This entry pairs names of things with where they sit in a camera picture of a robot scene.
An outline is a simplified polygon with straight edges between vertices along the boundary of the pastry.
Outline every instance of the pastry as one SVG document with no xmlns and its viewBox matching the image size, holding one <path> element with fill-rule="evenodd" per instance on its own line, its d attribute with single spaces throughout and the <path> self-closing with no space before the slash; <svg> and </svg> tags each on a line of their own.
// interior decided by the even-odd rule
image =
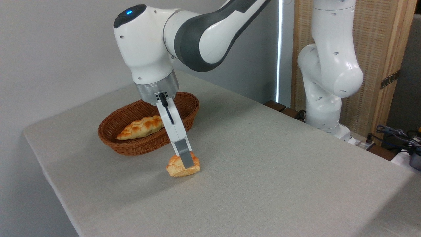
<svg viewBox="0 0 421 237">
<path fill-rule="evenodd" d="M 146 137 L 154 132 L 158 132 L 163 127 L 164 124 L 162 123 L 159 115 L 144 117 L 142 120 L 136 120 L 127 125 L 126 128 L 117 135 L 117 139 L 127 140 L 138 137 Z"/>
<path fill-rule="evenodd" d="M 183 162 L 179 156 L 174 155 L 171 157 L 167 165 L 167 171 L 171 177 L 182 177 L 187 175 L 192 175 L 200 170 L 199 159 L 195 156 L 193 152 L 190 152 L 193 158 L 194 166 L 189 168 L 184 168 Z"/>
</svg>

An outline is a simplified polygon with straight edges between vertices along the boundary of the wooden panel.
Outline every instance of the wooden panel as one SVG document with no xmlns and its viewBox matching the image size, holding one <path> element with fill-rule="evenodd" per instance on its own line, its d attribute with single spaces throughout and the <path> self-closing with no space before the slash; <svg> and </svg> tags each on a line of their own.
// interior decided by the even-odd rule
<svg viewBox="0 0 421 237">
<path fill-rule="evenodd" d="M 314 43 L 311 36 L 312 2 L 295 1 L 291 98 L 295 110 L 305 109 L 306 104 L 297 58 L 303 47 Z M 415 3 L 416 0 L 357 0 L 353 37 L 364 82 L 356 94 L 342 100 L 341 111 L 341 123 L 357 134 L 365 136 L 378 122 L 373 121 L 374 114 L 387 119 L 396 82 L 387 86 L 385 91 L 380 91 L 380 84 L 382 79 L 400 68 L 413 16 L 409 11 L 415 9 Z"/>
<path fill-rule="evenodd" d="M 415 6 L 416 0 L 400 1 L 398 4 L 392 36 L 388 47 L 388 54 L 385 61 L 385 70 L 382 74 L 383 78 L 395 73 L 401 67 L 413 19 L 412 13 L 415 11 Z M 395 81 L 383 89 L 380 89 L 370 132 L 375 133 L 376 127 L 379 124 L 386 125 L 396 83 L 397 82 Z"/>
</svg>

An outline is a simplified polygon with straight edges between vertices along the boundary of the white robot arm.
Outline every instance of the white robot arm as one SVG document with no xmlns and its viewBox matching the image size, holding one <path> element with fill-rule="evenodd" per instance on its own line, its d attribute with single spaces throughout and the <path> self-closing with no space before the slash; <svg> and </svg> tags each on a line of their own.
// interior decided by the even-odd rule
<svg viewBox="0 0 421 237">
<path fill-rule="evenodd" d="M 362 85 L 352 40 L 355 0 L 314 0 L 312 36 L 298 56 L 306 93 L 306 123 L 350 143 L 339 123 L 341 98 Z"/>
<path fill-rule="evenodd" d="M 142 100 L 157 106 L 174 151 L 185 168 L 194 163 L 173 101 L 179 84 L 172 63 L 179 59 L 198 72 L 216 68 L 269 1 L 228 0 L 219 10 L 204 15 L 140 4 L 116 18 L 115 38 L 133 81 Z"/>
</svg>

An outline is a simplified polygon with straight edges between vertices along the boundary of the table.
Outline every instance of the table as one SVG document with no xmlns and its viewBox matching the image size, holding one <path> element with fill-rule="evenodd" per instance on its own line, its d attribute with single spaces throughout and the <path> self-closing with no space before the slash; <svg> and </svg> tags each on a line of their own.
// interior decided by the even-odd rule
<svg viewBox="0 0 421 237">
<path fill-rule="evenodd" d="M 421 176 L 183 72 L 200 109 L 197 174 L 172 178 L 170 144 L 122 156 L 97 135 L 134 85 L 24 135 L 81 237 L 420 236 Z"/>
</svg>

